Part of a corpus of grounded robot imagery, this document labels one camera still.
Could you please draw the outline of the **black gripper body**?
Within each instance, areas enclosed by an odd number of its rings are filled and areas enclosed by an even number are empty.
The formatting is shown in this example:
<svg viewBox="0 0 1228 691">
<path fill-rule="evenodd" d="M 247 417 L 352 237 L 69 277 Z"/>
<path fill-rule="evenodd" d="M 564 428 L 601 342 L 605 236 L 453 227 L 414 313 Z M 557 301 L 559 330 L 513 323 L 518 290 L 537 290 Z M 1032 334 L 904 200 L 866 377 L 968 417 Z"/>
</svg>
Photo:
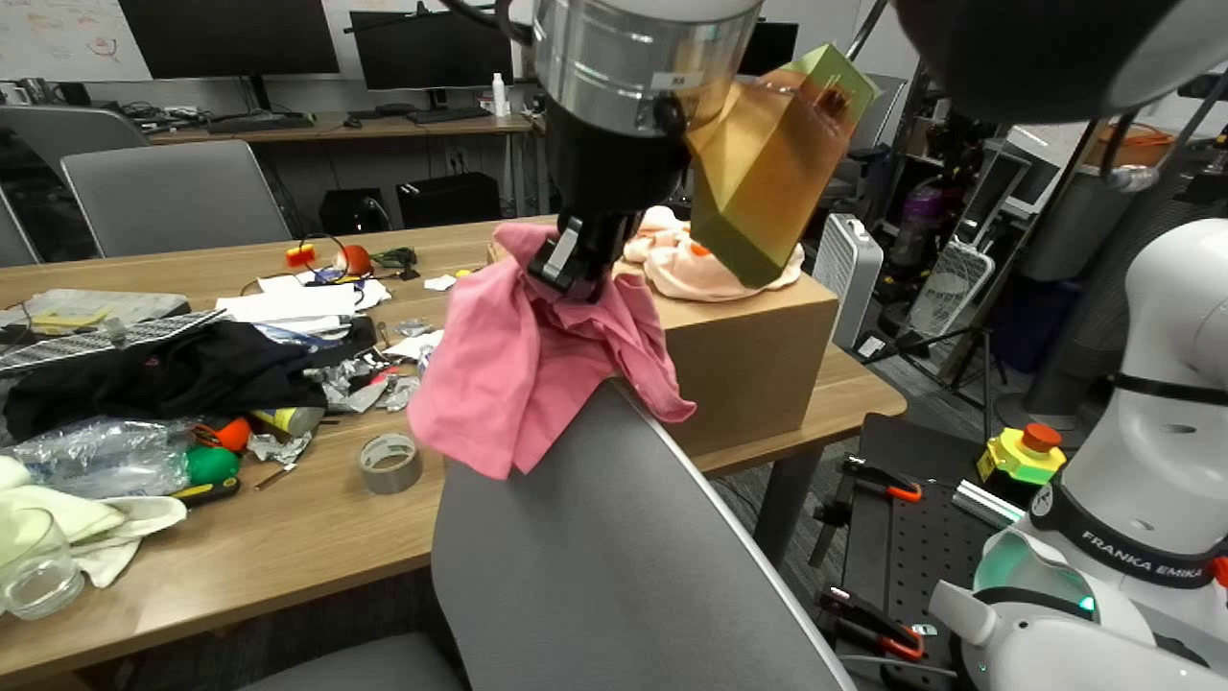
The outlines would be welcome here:
<svg viewBox="0 0 1228 691">
<path fill-rule="evenodd" d="M 557 231 L 531 258 L 531 277 L 554 295 L 595 304 L 642 214 L 659 202 L 685 168 L 679 135 L 616 135 L 564 108 L 545 115 Z"/>
</svg>

